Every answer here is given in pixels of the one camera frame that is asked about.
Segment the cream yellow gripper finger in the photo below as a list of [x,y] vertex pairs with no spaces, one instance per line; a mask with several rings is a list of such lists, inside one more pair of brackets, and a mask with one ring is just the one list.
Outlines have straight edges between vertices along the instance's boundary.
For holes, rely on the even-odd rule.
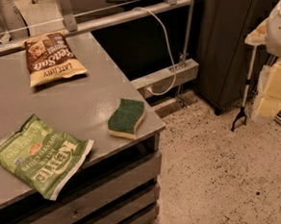
[[281,58],[273,66],[264,65],[260,74],[255,114],[275,117],[281,110]]

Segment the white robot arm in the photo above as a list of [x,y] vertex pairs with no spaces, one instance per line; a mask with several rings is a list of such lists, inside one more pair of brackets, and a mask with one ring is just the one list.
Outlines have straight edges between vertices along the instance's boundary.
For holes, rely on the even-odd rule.
[[269,54],[277,57],[277,62],[268,73],[260,103],[256,113],[262,117],[275,117],[281,110],[281,0],[253,32],[247,35],[244,43],[265,45]]

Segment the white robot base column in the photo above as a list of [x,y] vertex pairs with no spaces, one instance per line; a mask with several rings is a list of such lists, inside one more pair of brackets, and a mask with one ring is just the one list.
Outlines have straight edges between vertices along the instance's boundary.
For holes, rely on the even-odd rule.
[[13,0],[0,0],[0,16],[12,40],[30,35],[27,23]]

